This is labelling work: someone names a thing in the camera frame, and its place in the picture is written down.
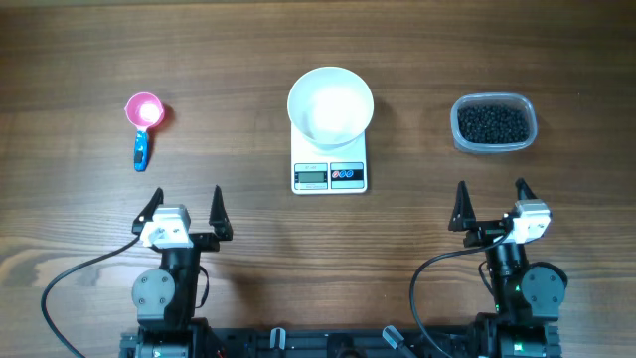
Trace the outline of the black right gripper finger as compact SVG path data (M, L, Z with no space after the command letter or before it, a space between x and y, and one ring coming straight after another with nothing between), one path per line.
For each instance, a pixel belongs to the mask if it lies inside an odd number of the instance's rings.
M519 200L535 200L537 198L524 178L519 178L515 182L515 186Z
M476 227L476 215L474 213L470 195L465 181L457 185L455 204L448 224L451 232L464 232Z

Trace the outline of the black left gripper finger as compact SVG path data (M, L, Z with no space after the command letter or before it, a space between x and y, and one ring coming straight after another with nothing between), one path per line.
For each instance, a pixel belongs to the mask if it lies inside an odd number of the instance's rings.
M209 225L214 228L214 233L220 241L231 241L233 239L233 227L227 214L222 189L219 185L215 187L213 194Z
M163 204L164 193L163 190L158 187L151 197L150 201L142 209L142 211L134 219L131 227L131 233L133 235L140 235L145 224L152 222L152 217L157 208Z

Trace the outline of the pink scoop blue handle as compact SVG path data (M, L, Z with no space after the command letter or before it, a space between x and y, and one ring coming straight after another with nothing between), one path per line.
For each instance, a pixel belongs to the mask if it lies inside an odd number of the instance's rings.
M137 172L142 172L146 170L150 156L148 131L163 120L165 109L153 93L139 92L129 99L124 112L128 121L136 128L133 167Z

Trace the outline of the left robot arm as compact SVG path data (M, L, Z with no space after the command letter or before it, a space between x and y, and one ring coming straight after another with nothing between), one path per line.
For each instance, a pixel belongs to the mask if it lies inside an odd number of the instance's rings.
M217 252L233 239L223 194L216 187L206 233L190 231L191 218L183 205L166 205L157 189L132 224L142 245L161 255L160 266L142 273L132 287L136 333L122 337L121 357L225 357L227 349L205 318L197 318L209 291L197 298L198 277L208 272L201 254Z

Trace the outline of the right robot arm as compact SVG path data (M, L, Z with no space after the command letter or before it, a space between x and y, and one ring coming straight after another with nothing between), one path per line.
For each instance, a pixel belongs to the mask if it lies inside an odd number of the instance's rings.
M526 245L542 238L552 211L522 178L518 200L502 218L479 221L466 183L458 183L448 230L466 234L466 249L483 252L490 277L494 313L480 313L468 326L468 357L559 357L559 307L568 278L557 266L530 263Z

